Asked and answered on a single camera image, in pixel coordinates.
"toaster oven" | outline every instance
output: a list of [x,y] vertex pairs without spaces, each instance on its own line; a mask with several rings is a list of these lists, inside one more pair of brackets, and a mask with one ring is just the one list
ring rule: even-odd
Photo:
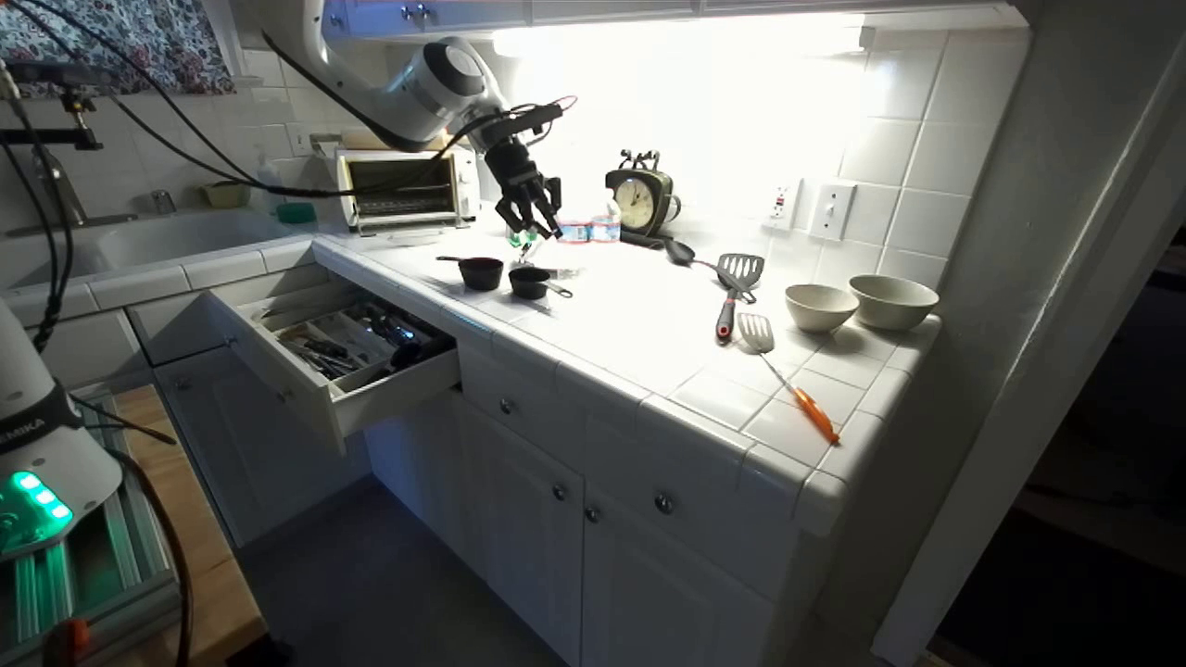
[[343,215],[350,231],[460,226],[480,215],[475,151],[338,151]]

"drawer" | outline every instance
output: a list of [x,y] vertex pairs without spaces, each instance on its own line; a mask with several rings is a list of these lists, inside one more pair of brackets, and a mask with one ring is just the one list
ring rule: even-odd
[[764,599],[782,594],[797,544],[797,504],[749,476],[742,451],[651,413],[598,417],[585,435],[585,483],[749,594]]
[[[396,335],[383,338],[362,326],[351,314],[362,303],[372,312],[378,307],[383,320],[402,321],[402,330],[413,326],[415,338],[425,342],[425,351],[392,362],[396,351],[404,355],[413,345],[402,345]],[[246,366],[338,447],[346,447],[361,425],[444,398],[460,382],[453,338],[351,286],[318,286],[276,299],[229,299],[213,292],[213,307]],[[327,376],[318,362],[334,359],[314,355],[309,342],[334,342],[350,351],[351,366]]]
[[530,355],[462,355],[462,392],[488,420],[577,471],[590,392]]

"small black pot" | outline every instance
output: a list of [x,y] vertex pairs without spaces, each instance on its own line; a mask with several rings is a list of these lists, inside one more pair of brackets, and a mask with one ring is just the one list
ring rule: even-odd
[[493,292],[504,278],[504,260],[493,257],[438,257],[443,262],[455,262],[460,278],[472,292]]
[[549,292],[549,282],[558,278],[558,270],[540,270],[540,267],[513,267],[513,292],[518,299],[540,299]]

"orange handled utensil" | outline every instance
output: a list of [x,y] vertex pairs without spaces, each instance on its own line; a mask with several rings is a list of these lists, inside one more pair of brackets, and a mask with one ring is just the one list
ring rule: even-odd
[[742,312],[739,314],[742,326],[742,342],[747,349],[766,362],[766,372],[777,380],[777,387],[786,387],[786,392],[794,398],[794,405],[806,413],[806,420],[822,435],[827,444],[842,444],[837,425],[829,425],[829,417],[811,401],[811,392],[790,387],[777,366],[766,359],[766,351],[776,349],[776,330],[772,320],[759,312]]
[[811,392],[790,387],[790,398],[806,413],[806,420],[822,435],[827,444],[842,444],[837,425],[829,425],[829,417],[811,401]]

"tile backsplash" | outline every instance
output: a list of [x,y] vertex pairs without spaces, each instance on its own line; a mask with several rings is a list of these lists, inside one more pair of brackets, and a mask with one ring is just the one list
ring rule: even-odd
[[[367,81],[385,81],[391,50],[350,50],[346,58]],[[282,68],[276,53],[240,53],[233,97],[178,97],[178,109],[246,171],[276,176],[282,183],[324,186],[324,166],[312,163],[312,135],[362,129],[350,113],[312,91],[296,70]],[[121,97],[150,125],[172,139],[178,150],[222,166],[182,119],[152,94]],[[72,125],[56,99],[26,99],[37,125]],[[102,151],[56,150],[65,158],[86,215],[139,212],[155,189],[167,189],[182,204],[196,204],[196,189],[220,183],[214,176],[172,155],[150,135],[142,135],[110,99],[97,99],[91,115]],[[0,163],[0,237],[37,226],[26,192],[7,163]]]
[[[504,56],[482,42],[508,99],[577,97],[534,150],[569,186],[569,212],[604,208],[604,171],[622,150],[664,151],[686,204],[682,237],[697,247],[759,247],[827,278],[857,270],[941,282],[969,200],[1027,58],[1027,31],[864,31],[864,53],[806,56],[786,37],[697,37],[619,50],[607,37],[565,53]],[[350,50],[350,65],[385,81],[409,50]],[[214,155],[155,99],[128,97],[187,151]],[[240,53],[233,97],[178,99],[240,166],[318,186],[312,135],[361,129],[334,99],[272,53]],[[41,125],[68,125],[58,103],[31,103]],[[58,158],[91,215],[135,212],[152,189],[196,204],[213,176],[144,139],[114,103],[93,115],[105,151]],[[857,183],[842,244],[807,237],[822,178]],[[800,183],[790,231],[764,231],[776,192]],[[16,176],[0,163],[0,237],[34,226]]]
[[[686,204],[682,237],[759,247],[822,278],[889,270],[938,286],[1027,58],[1027,31],[864,31],[864,53],[806,56],[766,34],[651,42],[646,58],[611,34],[497,58],[513,99],[576,94],[577,109],[534,150],[572,212],[607,200],[619,150],[664,151]],[[842,244],[811,240],[827,178],[857,183]],[[790,231],[764,231],[800,183]]]

